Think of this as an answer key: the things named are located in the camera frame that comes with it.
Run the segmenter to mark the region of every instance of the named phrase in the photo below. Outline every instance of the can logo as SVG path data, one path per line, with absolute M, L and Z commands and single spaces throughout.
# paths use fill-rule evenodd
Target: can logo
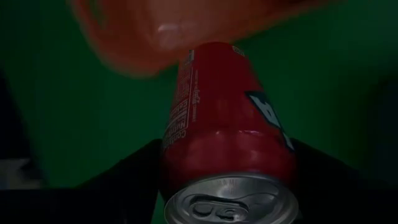
M 289 137 L 285 134 L 282 125 L 276 116 L 274 109 L 267 100 L 265 93 L 261 91 L 245 91 L 246 96 L 252 101 L 254 106 L 260 111 L 264 119 L 273 127 L 279 129 L 284 137 L 286 147 L 294 151 L 293 144 L 290 142 Z

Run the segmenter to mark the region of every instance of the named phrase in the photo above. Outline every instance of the soda can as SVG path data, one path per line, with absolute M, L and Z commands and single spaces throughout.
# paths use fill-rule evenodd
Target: soda can
M 294 148 L 249 60 L 203 44 L 180 63 L 163 139 L 169 224 L 292 223 Z

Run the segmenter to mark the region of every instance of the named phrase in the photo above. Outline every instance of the green background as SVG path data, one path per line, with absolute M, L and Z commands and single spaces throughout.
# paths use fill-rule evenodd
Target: green background
M 0 65 L 51 187 L 75 186 L 161 138 L 176 66 L 148 80 L 121 76 L 90 50 L 65 1 L 0 6 Z M 371 99 L 397 74 L 397 8 L 334 2 L 236 43 L 290 136 L 364 166 Z

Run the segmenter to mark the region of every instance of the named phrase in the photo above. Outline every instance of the crushed can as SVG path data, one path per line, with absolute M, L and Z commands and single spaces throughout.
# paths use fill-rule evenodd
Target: crushed can
M 167 223 L 295 220 L 294 148 L 237 47 L 203 44 L 180 63 L 163 148 Z

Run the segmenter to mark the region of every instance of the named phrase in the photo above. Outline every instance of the can rim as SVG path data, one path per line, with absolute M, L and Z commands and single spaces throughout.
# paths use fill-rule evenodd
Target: can rim
M 282 200 L 282 202 L 278 200 L 277 205 L 272 209 L 271 215 L 267 214 L 266 216 L 259 220 L 256 220 L 255 222 L 249 222 L 250 224 L 289 224 L 296 219 L 299 213 L 299 203 L 294 194 L 288 188 L 284 187 L 277 179 L 268 175 L 253 172 L 234 172 L 221 175 L 211 175 L 201 178 L 200 180 L 189 182 L 183 189 L 172 195 L 170 199 L 166 202 L 164 207 L 165 221 L 168 224 L 193 223 L 191 220 L 189 222 L 187 219 L 179 215 L 178 210 L 181 208 L 178 208 L 178 206 L 180 205 L 178 201 L 180 200 L 180 197 L 182 197 L 186 191 L 192 189 L 195 186 L 200 186 L 201 184 L 203 185 L 214 181 L 219 182 L 230 179 L 252 179 L 263 184 L 269 184 L 273 187 L 276 187 L 277 191 L 281 194 L 280 199 Z

